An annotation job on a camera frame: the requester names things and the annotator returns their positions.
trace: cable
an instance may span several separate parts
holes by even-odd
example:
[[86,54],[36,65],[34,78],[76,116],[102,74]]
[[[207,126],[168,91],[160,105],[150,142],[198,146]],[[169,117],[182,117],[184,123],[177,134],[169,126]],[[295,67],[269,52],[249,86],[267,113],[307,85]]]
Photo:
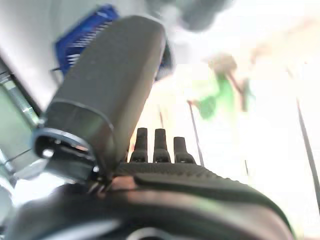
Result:
[[303,136],[303,141],[304,141],[306,154],[307,154],[307,157],[308,157],[308,160],[309,160],[309,165],[310,165],[311,174],[312,174],[312,178],[313,178],[313,184],[314,184],[315,197],[316,197],[316,201],[318,203],[318,210],[319,210],[319,214],[320,214],[320,183],[319,183],[319,177],[318,177],[314,155],[312,153],[309,137],[308,137],[308,134],[307,134],[307,129],[306,129],[306,126],[305,126],[305,121],[304,121],[304,118],[303,118],[302,113],[301,113],[300,103],[299,103],[298,98],[296,99],[296,106],[297,106],[297,109],[298,109],[301,132],[302,132],[302,136]]

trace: black plastic casing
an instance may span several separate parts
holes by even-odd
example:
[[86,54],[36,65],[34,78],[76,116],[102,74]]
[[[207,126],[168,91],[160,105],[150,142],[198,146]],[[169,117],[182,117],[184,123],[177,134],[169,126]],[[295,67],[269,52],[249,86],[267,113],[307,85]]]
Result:
[[125,156],[166,44],[161,24],[141,16],[113,23],[69,70],[33,131],[39,157],[60,143],[109,177]]

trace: blurry object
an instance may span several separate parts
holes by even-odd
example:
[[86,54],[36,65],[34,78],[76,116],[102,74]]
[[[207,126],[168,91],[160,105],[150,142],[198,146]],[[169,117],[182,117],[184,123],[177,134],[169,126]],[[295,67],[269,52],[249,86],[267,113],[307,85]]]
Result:
[[148,129],[140,127],[136,133],[134,151],[130,158],[130,163],[148,162]]
[[0,235],[2,234],[1,229],[6,225],[6,219],[13,208],[13,194],[14,189],[0,171]]
[[163,57],[161,60],[159,70],[155,76],[155,80],[158,81],[165,77],[168,77],[174,72],[174,70],[175,70],[174,58],[173,58],[173,54],[170,49],[169,43],[167,41],[164,48]]
[[64,179],[48,172],[43,172],[30,180],[20,179],[14,188],[13,204],[19,207],[29,201],[45,198],[63,184],[65,184]]
[[16,108],[20,111],[21,115],[31,127],[35,127],[38,123],[38,115],[30,106],[28,101],[18,89],[11,75],[4,72],[0,75],[0,86],[3,87],[6,94],[12,100]]
[[231,0],[146,0],[146,5],[149,13],[160,20],[167,15],[165,11],[176,8],[177,11],[173,11],[176,16],[171,17],[186,30],[200,32],[207,30],[215,16],[230,2]]
[[217,75],[233,72],[237,63],[231,54],[220,53],[208,60],[209,68]]
[[173,139],[174,163],[196,164],[194,157],[187,152],[186,140],[184,137],[176,136]]
[[55,53],[64,75],[99,33],[118,18],[116,10],[111,5],[101,6],[55,43]]
[[159,128],[154,133],[154,152],[153,163],[171,163],[170,155],[167,149],[166,130]]

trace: blue plastic crate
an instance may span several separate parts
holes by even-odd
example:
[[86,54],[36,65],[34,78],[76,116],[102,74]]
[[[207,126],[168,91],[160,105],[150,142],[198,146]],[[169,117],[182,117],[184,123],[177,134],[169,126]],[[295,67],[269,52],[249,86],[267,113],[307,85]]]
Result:
[[118,18],[112,5],[101,6],[55,43],[55,53],[63,75],[77,62],[90,42]]

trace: black textured surface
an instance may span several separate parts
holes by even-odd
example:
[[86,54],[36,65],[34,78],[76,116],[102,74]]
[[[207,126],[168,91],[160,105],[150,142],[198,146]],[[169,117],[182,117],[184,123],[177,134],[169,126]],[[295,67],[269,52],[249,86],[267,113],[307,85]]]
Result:
[[221,201],[257,204],[275,211],[290,226],[283,211],[254,188],[223,178],[203,166],[186,163],[121,163],[116,176],[134,176],[138,186],[174,191]]

